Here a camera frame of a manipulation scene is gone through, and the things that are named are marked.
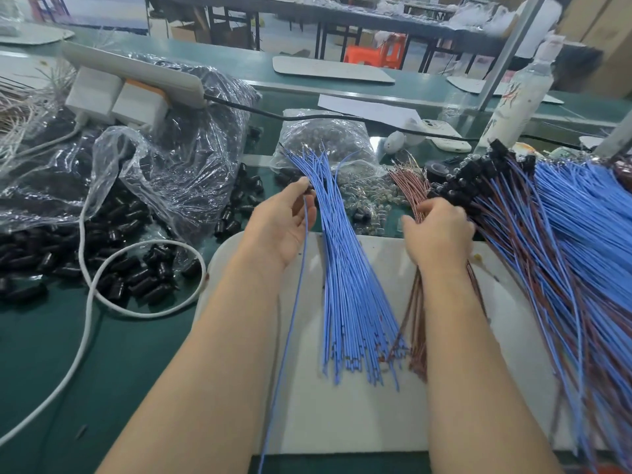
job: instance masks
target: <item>plastic bag of black caps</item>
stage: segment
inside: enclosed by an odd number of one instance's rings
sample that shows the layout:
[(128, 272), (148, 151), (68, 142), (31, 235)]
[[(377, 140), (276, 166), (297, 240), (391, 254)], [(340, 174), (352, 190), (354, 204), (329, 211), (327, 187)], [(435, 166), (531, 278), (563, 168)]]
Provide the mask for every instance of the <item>plastic bag of black caps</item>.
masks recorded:
[[(283, 111), (284, 116), (314, 114), (339, 113), (311, 109), (287, 109)], [(294, 168), (294, 165), (286, 158), (283, 148), (298, 154), (302, 153), (303, 149), (312, 149), (318, 153), (323, 147), (328, 152), (331, 167), (337, 166), (347, 156), (347, 161), (365, 160), (369, 164), (379, 164), (368, 138), (367, 127), (363, 122), (317, 118), (283, 122), (279, 144), (270, 161), (270, 167), (275, 171), (280, 171), (283, 168)]]
[[(123, 55), (194, 74), (207, 93), (236, 103), (253, 106), (259, 98), (246, 83), (208, 66), (174, 63), (152, 55)], [(65, 109), (58, 118), (58, 124), (50, 123), (29, 144), (71, 131), (73, 119)], [(75, 223), (89, 189), (91, 207), (87, 214), (92, 216), (120, 168), (119, 176), (127, 188), (150, 206), (177, 238), (199, 247), (227, 202), (248, 120), (248, 112), (222, 105), (194, 110), (174, 104), (153, 136), (121, 126), (91, 126), (80, 138), (51, 151), (14, 160), (0, 169), (0, 230)]]

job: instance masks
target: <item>bundle of blue wires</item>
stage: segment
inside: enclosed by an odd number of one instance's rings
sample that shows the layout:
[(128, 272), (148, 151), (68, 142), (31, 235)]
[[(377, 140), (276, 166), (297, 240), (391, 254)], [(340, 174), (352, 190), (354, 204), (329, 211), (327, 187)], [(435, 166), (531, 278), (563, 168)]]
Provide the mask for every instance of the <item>bundle of blue wires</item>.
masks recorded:
[(602, 166), (508, 164), (480, 231), (525, 287), (577, 446), (595, 466), (598, 434), (632, 470), (632, 195)]
[(324, 150), (320, 154), (288, 151), (286, 156), (309, 178), (319, 200), (326, 263), (322, 372), (329, 374), (331, 360), (335, 384), (346, 369), (364, 370), (368, 382), (375, 385), (383, 384), (382, 365), (388, 365), (399, 390), (393, 363), (401, 367), (407, 347), (398, 337), (398, 322), (345, 213), (337, 170), (332, 175)]

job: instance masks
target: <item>white phone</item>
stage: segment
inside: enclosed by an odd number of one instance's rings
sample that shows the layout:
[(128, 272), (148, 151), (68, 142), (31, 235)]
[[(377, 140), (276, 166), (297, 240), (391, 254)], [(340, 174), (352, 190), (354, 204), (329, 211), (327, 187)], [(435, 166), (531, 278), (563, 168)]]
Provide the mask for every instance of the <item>white phone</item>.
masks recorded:
[[(462, 138), (459, 132), (445, 121), (422, 119), (422, 129), (424, 131), (428, 131), (429, 133), (436, 133), (437, 135), (456, 136), (458, 138)], [(433, 138), (431, 136), (429, 136), (428, 139), (433, 142), (438, 149), (443, 151), (451, 151), (453, 153), (469, 153), (472, 151), (472, 147), (468, 142), (445, 140), (444, 138)]]

